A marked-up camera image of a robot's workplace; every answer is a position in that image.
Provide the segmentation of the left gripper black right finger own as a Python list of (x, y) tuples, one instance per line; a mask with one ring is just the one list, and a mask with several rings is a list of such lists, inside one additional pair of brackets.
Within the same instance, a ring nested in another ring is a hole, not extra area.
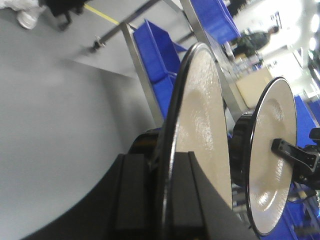
[(174, 154), (173, 240), (255, 240), (202, 171), (193, 152)]

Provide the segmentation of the left gripper black left finger own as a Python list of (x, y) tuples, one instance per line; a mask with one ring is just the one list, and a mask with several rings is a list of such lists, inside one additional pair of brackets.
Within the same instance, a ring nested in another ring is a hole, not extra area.
[(142, 154), (119, 154), (71, 209), (27, 240), (162, 240), (153, 182)]

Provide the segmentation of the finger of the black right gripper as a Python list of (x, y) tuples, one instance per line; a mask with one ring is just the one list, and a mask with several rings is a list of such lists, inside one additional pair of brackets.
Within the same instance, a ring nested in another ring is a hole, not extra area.
[(314, 173), (316, 171), (316, 154), (307, 152), (285, 141), (275, 138), (271, 145), (271, 151), (298, 168), (301, 173)]

